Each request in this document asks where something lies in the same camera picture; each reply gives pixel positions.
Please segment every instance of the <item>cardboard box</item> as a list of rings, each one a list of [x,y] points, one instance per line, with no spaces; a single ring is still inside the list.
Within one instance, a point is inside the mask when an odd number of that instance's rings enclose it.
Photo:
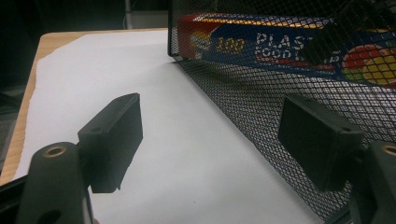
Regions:
[[[330,22],[322,18],[199,14],[178,20],[179,55],[306,77],[396,89],[396,33],[361,30],[321,64],[301,49]]]

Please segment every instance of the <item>black mesh basket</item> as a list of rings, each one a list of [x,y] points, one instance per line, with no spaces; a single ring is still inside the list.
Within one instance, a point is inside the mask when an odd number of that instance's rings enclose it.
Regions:
[[[351,187],[321,193],[277,139],[284,96],[327,106],[396,142],[394,1],[174,0],[168,54],[312,210],[328,220]]]

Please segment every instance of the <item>wire mesh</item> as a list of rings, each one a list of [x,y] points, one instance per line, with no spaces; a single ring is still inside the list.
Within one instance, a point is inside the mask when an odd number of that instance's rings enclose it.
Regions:
[[[351,187],[318,192],[277,139],[285,94],[326,105],[396,142],[395,1],[192,1],[171,4],[168,53],[323,220]]]

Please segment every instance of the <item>wooden table edge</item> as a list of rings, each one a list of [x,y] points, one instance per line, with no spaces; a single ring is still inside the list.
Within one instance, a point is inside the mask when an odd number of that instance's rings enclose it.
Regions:
[[[25,94],[22,99],[21,109],[17,117],[14,133],[12,134],[11,142],[8,147],[6,160],[3,166],[2,174],[0,175],[0,186],[10,182],[16,174],[17,168],[20,164],[21,153],[25,139],[25,129],[27,114],[29,110],[30,100],[35,91],[35,79],[37,63],[40,59],[50,55],[57,48],[64,46],[84,35],[91,34],[111,34],[120,32],[144,32],[144,31],[161,31],[167,28],[159,29],[136,29],[136,30],[115,30],[115,31],[87,31],[87,32],[64,32],[64,33],[49,33],[42,35],[37,47],[35,59],[30,72],[29,80],[26,85]]]

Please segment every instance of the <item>white sheet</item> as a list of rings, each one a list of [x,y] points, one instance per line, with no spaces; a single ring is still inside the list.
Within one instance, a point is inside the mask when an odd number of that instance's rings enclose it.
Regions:
[[[138,92],[144,139],[121,190],[93,194],[107,223],[321,223],[166,55],[167,32],[85,35],[37,67],[21,164],[77,132],[112,99]]]

